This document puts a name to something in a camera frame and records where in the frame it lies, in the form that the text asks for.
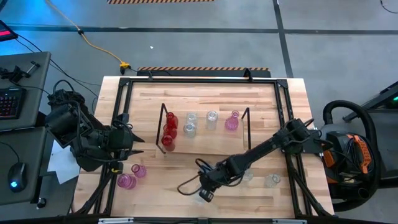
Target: wooden tabletop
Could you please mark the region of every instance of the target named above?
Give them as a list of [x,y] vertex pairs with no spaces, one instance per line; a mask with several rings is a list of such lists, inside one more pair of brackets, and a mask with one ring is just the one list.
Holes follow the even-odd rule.
[[[120,77],[104,77],[95,117],[103,124],[110,124]],[[296,118],[312,117],[305,91],[304,80],[288,79],[290,98]],[[120,109],[124,107],[123,93]],[[281,91],[282,104],[285,100]],[[112,216],[129,217],[211,217],[211,218],[293,218],[289,180],[284,156],[274,151],[255,162],[251,169],[254,178],[237,187],[222,187],[215,192],[211,203],[204,203],[197,195],[183,196],[177,186],[197,174],[194,160],[199,157],[210,164],[226,155],[171,153],[163,155],[155,146],[160,106],[166,104],[169,111],[184,118],[187,112],[197,112],[205,117],[210,110],[217,111],[219,120],[225,120],[232,110],[240,113],[251,110],[252,147],[270,138],[279,128],[274,87],[268,84],[197,84],[197,83],[135,83],[130,103],[130,123],[133,132],[145,143],[134,143],[134,149],[144,153],[131,156],[124,162],[124,172],[132,174],[133,164],[143,164],[147,175],[137,180],[137,187],[124,190],[116,186]],[[307,185],[326,211],[333,212],[331,198],[321,160],[314,155],[303,155]],[[74,206],[79,209],[98,185],[101,170],[81,170]],[[281,176],[274,188],[264,186],[270,174]],[[198,179],[183,187],[184,192],[194,191]],[[303,198],[298,190],[300,208]]]

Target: gray floor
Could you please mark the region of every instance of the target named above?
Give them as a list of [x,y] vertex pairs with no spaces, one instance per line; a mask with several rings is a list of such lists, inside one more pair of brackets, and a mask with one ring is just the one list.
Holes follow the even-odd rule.
[[[53,2],[81,26],[157,28],[276,29],[272,0],[216,0],[184,4],[107,5],[99,0]],[[398,11],[397,1],[388,1]],[[378,0],[280,0],[285,29],[398,30],[398,15],[382,9]],[[12,0],[0,12],[10,25],[69,25],[43,1]],[[92,49],[75,32],[19,31],[71,76],[101,83],[105,75],[119,75],[118,61]],[[90,32],[87,37],[137,67],[204,66],[269,67],[273,77],[286,77],[278,34]],[[286,35],[295,78],[304,78],[315,124],[322,126],[322,109],[331,100],[359,104],[397,81],[398,35]],[[16,41],[0,42],[0,55],[28,52]],[[65,78],[50,68],[45,89]],[[75,85],[87,102],[93,95]],[[91,86],[99,92],[97,86]],[[49,112],[43,101],[40,109]],[[347,111],[336,110],[335,120]],[[394,167],[397,149],[396,115],[374,116],[383,159]],[[358,122],[350,127],[362,131]],[[0,207],[0,219],[65,214],[75,180],[58,185],[45,179],[42,194],[49,205],[36,210],[29,204]],[[397,223],[398,190],[379,190],[365,205],[339,213],[345,218]]]

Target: white paper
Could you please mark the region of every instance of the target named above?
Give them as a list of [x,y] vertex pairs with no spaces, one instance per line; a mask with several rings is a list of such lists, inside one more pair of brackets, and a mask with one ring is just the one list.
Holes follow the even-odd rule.
[[62,149],[54,141],[47,171],[55,171],[60,184],[79,175],[80,167],[70,151],[70,146]]

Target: red glass bottle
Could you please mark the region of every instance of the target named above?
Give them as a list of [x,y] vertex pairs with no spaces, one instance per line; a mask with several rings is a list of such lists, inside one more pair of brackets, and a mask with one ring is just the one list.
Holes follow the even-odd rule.
[[165,126],[163,126],[163,131],[164,131],[164,135],[169,135],[173,139],[175,139],[175,137],[177,137],[177,130],[175,128],[173,128],[170,124],[166,124]]
[[171,112],[166,114],[167,124],[171,125],[171,127],[177,129],[178,127],[178,118]]
[[165,135],[162,137],[162,144],[164,149],[168,152],[172,152],[175,149],[173,138],[170,135]]

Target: keyboard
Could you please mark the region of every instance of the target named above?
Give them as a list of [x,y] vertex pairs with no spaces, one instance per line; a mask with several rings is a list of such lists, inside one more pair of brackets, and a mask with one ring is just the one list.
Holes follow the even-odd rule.
[[0,89],[0,120],[18,119],[25,99],[26,89]]

